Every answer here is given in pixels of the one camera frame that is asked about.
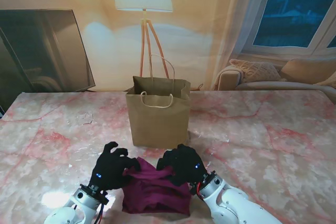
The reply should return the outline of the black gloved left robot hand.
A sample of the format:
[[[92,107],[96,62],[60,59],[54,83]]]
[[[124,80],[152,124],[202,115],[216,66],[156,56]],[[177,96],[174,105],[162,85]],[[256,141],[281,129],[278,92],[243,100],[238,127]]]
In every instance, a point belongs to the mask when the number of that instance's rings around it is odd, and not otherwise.
[[[120,189],[132,179],[124,174],[124,171],[130,168],[140,171],[138,160],[129,158],[126,148],[119,148],[118,143],[110,142],[104,146],[98,157],[88,186],[97,191]]]

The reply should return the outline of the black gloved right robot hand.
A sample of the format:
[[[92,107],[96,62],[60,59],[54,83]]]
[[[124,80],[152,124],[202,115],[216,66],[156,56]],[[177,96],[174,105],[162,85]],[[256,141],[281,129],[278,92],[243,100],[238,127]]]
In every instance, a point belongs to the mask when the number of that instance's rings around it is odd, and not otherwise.
[[[175,186],[184,183],[199,183],[208,176],[196,150],[184,144],[179,144],[177,148],[166,151],[163,157],[159,158],[156,170],[163,170],[166,167],[171,167],[173,170],[173,175],[169,180]]]

